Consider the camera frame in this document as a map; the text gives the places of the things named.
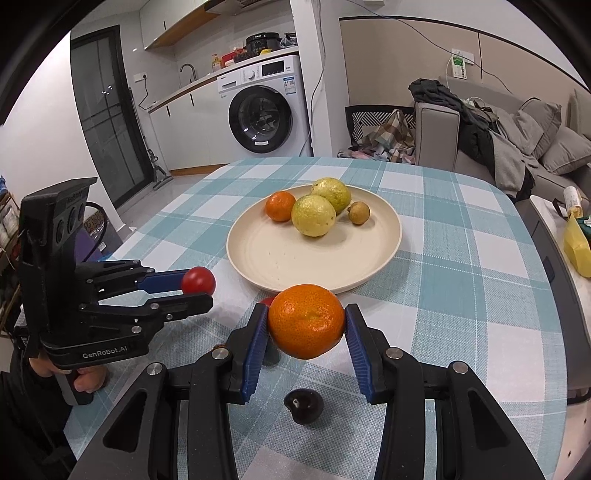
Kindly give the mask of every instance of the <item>checkered tablecloth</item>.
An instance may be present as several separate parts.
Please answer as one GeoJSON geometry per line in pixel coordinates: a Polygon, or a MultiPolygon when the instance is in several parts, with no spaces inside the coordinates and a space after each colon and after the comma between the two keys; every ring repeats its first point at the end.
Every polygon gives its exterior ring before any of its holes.
{"type": "MultiPolygon", "coordinates": [[[[377,193],[400,215],[400,250],[367,283],[339,295],[359,304],[369,326],[419,361],[467,362],[501,404],[547,478],[556,468],[566,416],[566,364],[560,323],[540,258],[517,211],[489,184],[441,170],[368,160],[256,158],[220,168],[176,198],[114,254],[158,271],[204,265],[217,280],[207,314],[167,323],[150,353],[109,365],[91,405],[74,408],[66,436],[80,456],[100,424],[152,361],[194,362],[243,326],[268,294],[243,280],[226,256],[232,223],[277,190],[337,177],[377,193]]],[[[143,303],[134,292],[118,304],[143,303]]],[[[245,406],[230,406],[239,476],[246,480],[372,479],[385,408],[359,392],[345,340],[311,361],[283,355],[263,367],[245,406]],[[311,426],[283,406],[294,388],[325,401],[311,426]]],[[[434,404],[426,402],[425,477],[435,478],[434,404]]],[[[186,461],[179,458],[180,478],[186,461]]]]}

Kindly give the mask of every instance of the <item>orange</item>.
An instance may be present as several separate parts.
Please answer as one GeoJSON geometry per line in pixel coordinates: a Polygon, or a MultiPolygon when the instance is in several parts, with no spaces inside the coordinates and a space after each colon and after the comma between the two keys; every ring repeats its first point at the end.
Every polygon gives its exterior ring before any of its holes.
{"type": "Polygon", "coordinates": [[[267,199],[265,213],[276,222],[286,222],[291,219],[295,199],[289,192],[275,192],[267,199]]]}
{"type": "Polygon", "coordinates": [[[267,328],[287,355],[308,360],[339,343],[345,331],[345,311],[329,290],[318,285],[296,285],[275,297],[267,328]]]}

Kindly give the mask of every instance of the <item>sliding glass door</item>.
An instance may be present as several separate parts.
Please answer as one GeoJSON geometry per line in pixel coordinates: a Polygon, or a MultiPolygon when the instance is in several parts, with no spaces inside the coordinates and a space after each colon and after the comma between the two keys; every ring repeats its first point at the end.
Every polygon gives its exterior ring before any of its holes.
{"type": "Polygon", "coordinates": [[[125,78],[119,26],[72,40],[72,82],[90,155],[115,207],[152,180],[125,78]]]}

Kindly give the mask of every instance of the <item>white plate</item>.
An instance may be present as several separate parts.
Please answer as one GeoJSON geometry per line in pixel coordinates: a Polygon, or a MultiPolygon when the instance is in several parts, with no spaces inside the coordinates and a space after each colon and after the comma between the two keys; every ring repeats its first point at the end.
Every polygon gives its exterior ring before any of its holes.
{"type": "MultiPolygon", "coordinates": [[[[312,185],[287,190],[296,199],[312,185]]],[[[348,187],[352,202],[365,202],[369,220],[353,225],[347,211],[324,236],[304,236],[291,222],[277,223],[265,214],[262,199],[232,225],[226,251],[232,266],[259,288],[282,291],[312,283],[333,293],[368,281],[392,259],[402,240],[402,224],[392,206],[375,193],[348,187]]]]}

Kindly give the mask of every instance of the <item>metal screw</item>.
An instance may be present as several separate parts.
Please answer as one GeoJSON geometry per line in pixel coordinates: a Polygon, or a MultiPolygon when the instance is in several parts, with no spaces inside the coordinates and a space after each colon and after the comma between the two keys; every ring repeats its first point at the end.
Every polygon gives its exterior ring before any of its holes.
{"type": "Polygon", "coordinates": [[[227,348],[224,348],[224,347],[216,348],[212,352],[212,357],[214,357],[215,360],[223,360],[228,355],[230,355],[230,351],[227,348]]]}
{"type": "Polygon", "coordinates": [[[386,350],[386,356],[391,358],[392,360],[400,360],[403,355],[404,352],[397,346],[391,346],[386,350]]]}
{"type": "Polygon", "coordinates": [[[453,362],[452,368],[457,374],[465,374],[468,372],[468,366],[464,362],[453,362]]]}
{"type": "Polygon", "coordinates": [[[158,362],[154,362],[153,364],[149,364],[146,367],[146,372],[148,375],[158,375],[162,371],[162,364],[158,362]]]}

